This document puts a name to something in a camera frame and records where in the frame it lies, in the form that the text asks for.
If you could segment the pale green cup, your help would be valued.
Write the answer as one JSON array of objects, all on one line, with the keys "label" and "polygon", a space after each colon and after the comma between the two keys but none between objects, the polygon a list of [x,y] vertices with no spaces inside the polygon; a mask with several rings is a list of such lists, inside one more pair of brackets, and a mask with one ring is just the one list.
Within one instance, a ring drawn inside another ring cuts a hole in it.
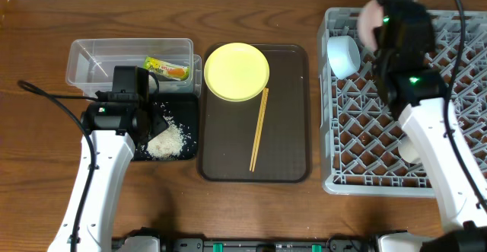
[{"label": "pale green cup", "polygon": [[407,163],[418,164],[421,162],[419,154],[408,136],[403,136],[399,140],[398,151],[400,157]]}]

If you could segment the white bowl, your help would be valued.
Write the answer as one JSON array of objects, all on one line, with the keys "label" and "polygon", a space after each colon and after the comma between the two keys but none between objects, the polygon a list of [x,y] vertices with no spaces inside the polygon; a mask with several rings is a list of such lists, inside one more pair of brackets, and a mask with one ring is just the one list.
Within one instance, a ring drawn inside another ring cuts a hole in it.
[{"label": "white bowl", "polygon": [[384,9],[377,0],[369,1],[358,16],[358,37],[362,44],[374,52],[377,50],[377,40],[374,29],[383,25]]}]

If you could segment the light blue bowl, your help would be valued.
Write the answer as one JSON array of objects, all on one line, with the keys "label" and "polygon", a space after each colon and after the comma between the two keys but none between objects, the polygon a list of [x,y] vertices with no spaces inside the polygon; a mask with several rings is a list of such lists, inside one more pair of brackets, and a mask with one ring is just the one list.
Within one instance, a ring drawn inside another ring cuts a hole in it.
[{"label": "light blue bowl", "polygon": [[359,70],[360,52],[350,36],[330,37],[327,56],[330,68],[338,79],[345,79]]}]

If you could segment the green snack wrapper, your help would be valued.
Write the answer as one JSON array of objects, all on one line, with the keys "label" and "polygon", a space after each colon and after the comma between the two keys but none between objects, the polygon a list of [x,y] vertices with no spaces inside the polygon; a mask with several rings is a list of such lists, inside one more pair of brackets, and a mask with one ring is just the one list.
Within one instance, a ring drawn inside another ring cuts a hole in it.
[{"label": "green snack wrapper", "polygon": [[189,67],[176,65],[150,56],[145,58],[143,68],[174,81],[185,81],[189,77]]}]

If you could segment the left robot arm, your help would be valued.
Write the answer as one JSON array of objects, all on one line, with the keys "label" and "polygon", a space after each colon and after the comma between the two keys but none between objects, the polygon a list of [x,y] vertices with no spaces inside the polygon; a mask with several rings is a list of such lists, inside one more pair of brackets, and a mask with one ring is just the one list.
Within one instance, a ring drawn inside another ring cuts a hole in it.
[{"label": "left robot arm", "polygon": [[168,127],[156,110],[153,72],[117,66],[110,91],[96,93],[76,123],[81,127],[81,158],[62,224],[51,251],[109,251],[126,170],[135,150]]}]

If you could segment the yellow plate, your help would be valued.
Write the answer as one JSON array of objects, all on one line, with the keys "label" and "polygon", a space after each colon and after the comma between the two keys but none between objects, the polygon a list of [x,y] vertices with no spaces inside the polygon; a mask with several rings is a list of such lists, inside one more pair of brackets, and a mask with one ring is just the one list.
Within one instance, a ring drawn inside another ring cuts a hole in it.
[{"label": "yellow plate", "polygon": [[247,43],[226,43],[208,56],[203,70],[207,88],[232,102],[250,100],[263,91],[270,76],[264,54]]}]

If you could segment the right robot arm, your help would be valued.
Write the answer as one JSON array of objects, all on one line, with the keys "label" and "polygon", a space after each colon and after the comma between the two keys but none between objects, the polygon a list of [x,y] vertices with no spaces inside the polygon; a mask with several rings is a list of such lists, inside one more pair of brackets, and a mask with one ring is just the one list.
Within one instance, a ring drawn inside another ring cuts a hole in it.
[{"label": "right robot arm", "polygon": [[360,14],[359,35],[376,56],[378,94],[429,177],[444,229],[432,239],[383,234],[376,249],[484,251],[486,181],[458,126],[452,87],[425,63],[435,49],[431,15],[417,0],[371,0]]}]

